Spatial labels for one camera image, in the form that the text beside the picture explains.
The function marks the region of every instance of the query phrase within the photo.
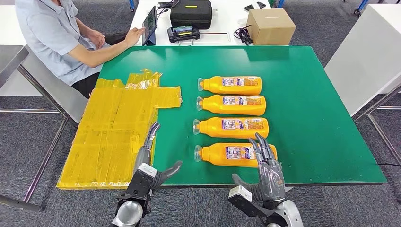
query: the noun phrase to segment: bottle label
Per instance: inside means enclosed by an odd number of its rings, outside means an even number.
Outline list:
[[[256,159],[255,150],[253,147],[242,146],[227,146],[226,147],[227,159]]]
[[[223,129],[244,129],[244,124],[239,119],[223,119]]]
[[[246,119],[246,129],[263,129],[263,121],[261,119]]]
[[[260,96],[223,96],[223,105],[261,105]]]
[[[262,119],[223,119],[223,129],[263,129]]]
[[[257,86],[257,77],[223,77],[223,86]]]

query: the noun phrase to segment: bottle neck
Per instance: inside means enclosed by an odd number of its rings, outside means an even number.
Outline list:
[[[199,123],[199,131],[200,131],[200,133],[207,134],[207,132],[208,132],[208,121],[201,121]]]
[[[202,108],[204,110],[210,110],[210,98],[204,98],[202,101]]]
[[[202,149],[202,160],[203,161],[210,161],[210,147],[204,147]]]
[[[203,81],[203,89],[209,90],[210,89],[210,79],[205,79]]]

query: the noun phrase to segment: gray carpet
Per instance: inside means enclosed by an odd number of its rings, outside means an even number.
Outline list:
[[[127,30],[133,13],[128,1],[74,0],[78,17],[104,33]],[[297,29],[292,45],[310,45],[322,65],[352,28],[353,10],[360,2],[348,0],[286,0],[284,8]],[[401,105],[401,96],[389,101]],[[0,108],[49,108],[41,97],[0,97]],[[401,152],[401,112],[374,113],[393,145]],[[0,194],[23,198],[44,153],[57,131],[59,115],[0,113]],[[378,163],[394,158],[365,117],[357,124]],[[46,210],[32,213],[0,205],[0,226],[107,226],[113,219],[119,190],[62,191],[58,180],[76,128],[67,124],[32,202]],[[381,166],[389,183],[380,186],[297,187],[287,193],[302,215],[306,227],[401,226],[401,168]],[[151,201],[152,213],[143,226],[262,226],[229,204],[228,189],[161,189]]]

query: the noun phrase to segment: black cable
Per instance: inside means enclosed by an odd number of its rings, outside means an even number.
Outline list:
[[[393,164],[393,163],[377,163],[379,166],[398,166],[401,167],[401,165],[398,164]]]
[[[170,3],[172,3],[172,6],[171,6],[171,7],[166,7],[166,6],[164,6],[163,8],[161,8],[162,11],[161,11],[160,13],[157,13],[157,10],[159,10],[159,9],[156,10],[156,15],[158,15],[157,20],[159,20],[159,17],[160,17],[160,15],[162,15],[162,13],[167,12],[167,11],[170,10],[171,8],[174,8],[176,5],[178,5],[178,3],[180,3],[180,0],[177,0],[177,2],[176,2],[175,4],[174,4],[174,1],[175,1],[175,0],[171,0],[171,1],[170,1]]]
[[[234,32],[234,37],[237,39],[240,39],[241,42],[245,43],[247,46],[249,46],[249,44],[253,44],[253,40],[250,38],[248,29],[247,29],[247,27],[249,27],[249,26],[251,26],[251,25],[241,27]]]

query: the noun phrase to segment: tablet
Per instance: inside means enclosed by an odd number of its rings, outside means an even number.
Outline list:
[[[154,6],[149,12],[148,16],[142,23],[142,27],[145,28],[145,33],[142,35],[142,45],[145,46],[148,43],[150,36],[157,28],[156,6]]]

